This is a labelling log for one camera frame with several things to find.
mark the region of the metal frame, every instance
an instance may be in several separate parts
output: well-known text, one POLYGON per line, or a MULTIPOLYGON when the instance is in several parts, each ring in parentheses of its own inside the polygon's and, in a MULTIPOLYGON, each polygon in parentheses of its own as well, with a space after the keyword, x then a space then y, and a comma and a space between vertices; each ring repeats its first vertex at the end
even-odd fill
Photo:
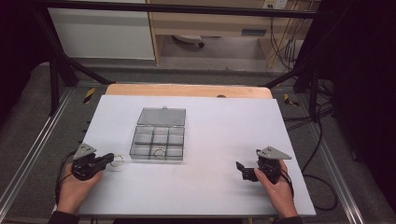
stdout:
POLYGON ((33 166, 35 165, 35 161, 37 160, 41 150, 49 139, 50 134, 52 133, 52 130, 57 124, 59 118, 64 112, 64 109, 66 108, 66 105, 73 91, 73 88, 68 88, 64 92, 58 110, 54 112, 53 116, 48 118, 40 134, 33 143, 25 159, 21 163, 17 173, 12 177, 6 190, 3 192, 0 198, 0 223, 2 223, 3 219, 6 217, 10 206, 14 202, 24 181, 26 180, 33 166))
MULTIPOLYGON (((102 84, 111 84, 113 81, 107 80, 95 74, 90 69, 86 68, 80 63, 75 62, 69 58, 63 51, 62 45, 57 38, 57 35, 50 29, 48 21, 43 16, 44 8, 72 8, 72 9, 90 9, 90 10, 116 10, 116 11, 146 11, 146 12, 168 12, 168 13, 195 13, 195 14, 213 14, 213 15, 234 15, 234 16, 252 16, 252 17, 278 17, 278 18, 301 18, 314 20, 330 20, 333 19, 333 14, 328 12, 314 12, 314 11, 292 11, 292 10, 273 10, 273 9, 252 9, 241 7, 198 7, 198 6, 177 6, 177 5, 155 5, 155 4, 132 4, 132 3, 104 3, 104 2, 80 2, 80 1, 58 1, 58 0, 35 0, 30 2, 30 12, 35 19, 37 29, 47 38, 52 54, 50 61, 50 75, 51 75, 51 114, 54 114, 42 133, 37 137, 36 142, 32 146, 28 156, 22 163, 20 169, 15 174, 11 183, 8 185, 6 192, 0 199, 0 222, 6 215, 7 210, 15 199, 21 185, 30 169, 32 168, 35 159, 37 158, 41 148, 44 146, 47 138, 56 124, 57 119, 62 114, 64 106, 67 103, 67 98, 71 91, 68 91, 66 96, 61 100, 61 107, 59 101, 59 81, 60 74, 67 86, 77 86, 78 79, 76 78, 71 67, 76 68, 89 77, 94 78, 102 84)), ((301 73, 308 66, 298 66, 286 76, 277 78, 276 80, 262 85, 263 87, 273 88, 278 83, 283 82, 290 77, 301 73)), ((314 133, 318 135, 318 128, 311 124, 314 133)), ((351 223, 363 223, 359 208, 355 204, 353 197, 347 187, 347 184, 342 177, 337 165, 335 164, 332 154, 327 149, 326 143, 321 145, 321 153, 327 168, 329 169, 332 181, 335 184, 340 200, 345 207, 346 215, 351 223)))
POLYGON ((59 93, 57 92, 57 76, 60 74, 66 86, 76 86, 78 79, 71 67, 76 68, 85 75, 92 77, 102 84, 111 84, 114 81, 100 77, 90 69, 77 63, 68 57, 56 35, 56 31, 49 27, 49 21, 43 16, 44 8, 72 8, 89 10, 115 10, 115 11, 145 11, 145 12, 167 12, 167 13, 195 13, 212 15, 234 15, 252 17, 280 17, 280 18, 300 18, 300 19, 321 19, 333 18, 332 13, 316 11, 293 11, 274 9, 255 9, 243 7, 203 7, 203 6, 181 6, 181 5, 160 5, 160 4, 134 4, 134 3, 108 3, 108 2, 87 2, 87 1, 56 1, 56 0, 35 0, 29 3, 29 11, 35 19, 36 28, 47 38, 50 46, 53 61, 51 61, 51 114, 59 106, 59 93))
MULTIPOLYGON (((302 109, 306 115, 309 115, 309 105, 306 97, 303 93, 297 94, 298 101, 301 103, 302 109)), ((310 122, 311 130, 314 133, 316 140, 319 139, 320 130, 317 123, 310 122)), ((324 161, 324 164, 330 174, 330 178, 334 184, 334 188, 337 191, 338 198, 341 201, 341 204, 344 206, 344 210, 346 212, 346 216, 349 219, 350 223, 353 224, 362 224, 364 223, 364 219, 361 215, 361 211, 359 207, 356 205, 355 200, 353 199, 353 195, 347 186, 347 182, 345 181, 340 169, 338 168, 335 159, 327 146, 326 140, 322 137, 320 146, 320 155, 324 161)))

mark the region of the small object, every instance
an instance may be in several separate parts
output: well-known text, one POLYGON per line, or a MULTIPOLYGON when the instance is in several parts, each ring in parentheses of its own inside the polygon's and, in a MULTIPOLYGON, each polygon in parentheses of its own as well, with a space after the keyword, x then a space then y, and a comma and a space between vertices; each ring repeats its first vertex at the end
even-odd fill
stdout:
MULTIPOLYGON (((275 184, 282 175, 279 160, 290 160, 291 156, 275 149, 274 147, 266 147, 265 149, 256 149, 259 160, 259 169, 268 177, 271 183, 275 184)), ((242 172, 244 180, 257 182, 259 179, 254 173, 254 168, 245 168, 240 162, 236 162, 236 169, 242 172)))
POLYGON ((165 156, 166 150, 163 147, 157 147, 154 152, 152 153, 152 155, 154 155, 155 157, 157 157, 157 151, 162 151, 163 152, 163 157, 165 156))
POLYGON ((122 157, 121 155, 114 155, 114 159, 116 159, 117 157, 120 158, 120 161, 112 161, 112 162, 110 163, 110 165, 111 165, 112 167, 118 167, 118 166, 121 166, 121 165, 123 164, 123 157, 122 157))
POLYGON ((205 46, 202 38, 198 35, 173 35, 173 38, 190 44, 198 44, 200 48, 205 46))
POLYGON ((82 143, 73 157, 72 174, 79 180, 93 178, 99 171, 106 169, 106 165, 114 161, 114 154, 108 153, 95 158, 96 149, 82 143))

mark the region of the human hand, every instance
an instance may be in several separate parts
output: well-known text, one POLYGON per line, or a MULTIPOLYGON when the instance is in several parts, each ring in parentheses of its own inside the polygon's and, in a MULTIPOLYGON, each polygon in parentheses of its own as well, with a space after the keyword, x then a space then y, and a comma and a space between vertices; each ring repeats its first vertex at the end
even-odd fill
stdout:
MULTIPOLYGON (((279 163, 280 169, 287 173, 288 167, 285 162, 279 160, 279 163)), ((281 176, 277 183, 273 184, 261 170, 255 168, 254 173, 267 191, 271 204, 277 211, 279 218, 297 217, 298 214, 294 206, 291 189, 284 177, 281 176)))
POLYGON ((102 178, 103 171, 89 180, 81 181, 72 175, 71 170, 72 164, 69 163, 64 168, 64 180, 61 183, 61 194, 56 210, 76 216, 93 186, 102 178))

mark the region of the cabinet door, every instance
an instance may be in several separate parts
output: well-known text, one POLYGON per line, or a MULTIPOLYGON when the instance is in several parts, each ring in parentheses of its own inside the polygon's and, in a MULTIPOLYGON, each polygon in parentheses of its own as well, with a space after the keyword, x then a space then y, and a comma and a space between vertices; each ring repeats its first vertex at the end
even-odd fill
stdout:
MULTIPOLYGON (((104 2, 145 3, 145 0, 104 2)), ((147 12, 50 8, 49 13, 70 57, 154 59, 147 12)))

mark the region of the white tabletop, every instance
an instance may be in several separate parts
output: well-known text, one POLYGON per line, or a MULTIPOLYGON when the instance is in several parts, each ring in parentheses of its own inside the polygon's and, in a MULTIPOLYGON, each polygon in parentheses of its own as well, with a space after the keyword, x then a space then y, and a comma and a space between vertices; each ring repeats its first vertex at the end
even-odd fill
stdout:
POLYGON ((315 215, 276 100, 104 95, 84 139, 96 155, 121 154, 81 206, 82 216, 259 217, 275 214, 260 182, 242 179, 239 161, 257 167, 256 149, 275 147, 285 161, 301 216, 315 215), (129 156, 143 107, 186 108, 182 162, 129 156))

